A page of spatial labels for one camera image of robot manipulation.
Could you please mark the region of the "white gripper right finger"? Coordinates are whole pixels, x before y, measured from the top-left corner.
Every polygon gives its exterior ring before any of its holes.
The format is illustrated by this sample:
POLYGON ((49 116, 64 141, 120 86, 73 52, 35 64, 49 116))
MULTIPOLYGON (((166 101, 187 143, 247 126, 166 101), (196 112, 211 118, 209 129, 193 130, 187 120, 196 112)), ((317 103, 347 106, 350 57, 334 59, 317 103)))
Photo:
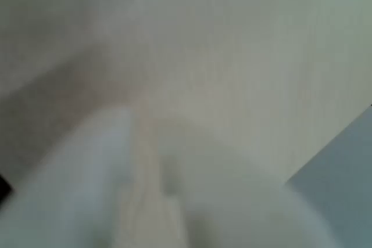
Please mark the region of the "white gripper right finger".
POLYGON ((158 134, 164 187, 181 202, 191 247, 339 247, 298 193, 206 131, 158 134))

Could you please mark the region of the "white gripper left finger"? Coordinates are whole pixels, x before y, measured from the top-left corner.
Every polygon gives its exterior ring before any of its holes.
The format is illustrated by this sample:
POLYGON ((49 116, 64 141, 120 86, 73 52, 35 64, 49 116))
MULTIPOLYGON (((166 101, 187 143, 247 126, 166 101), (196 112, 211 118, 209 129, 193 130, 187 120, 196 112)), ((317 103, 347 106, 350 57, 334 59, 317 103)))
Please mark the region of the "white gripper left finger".
POLYGON ((1 210, 2 247, 110 247, 131 182, 130 112, 101 110, 61 140, 1 210))

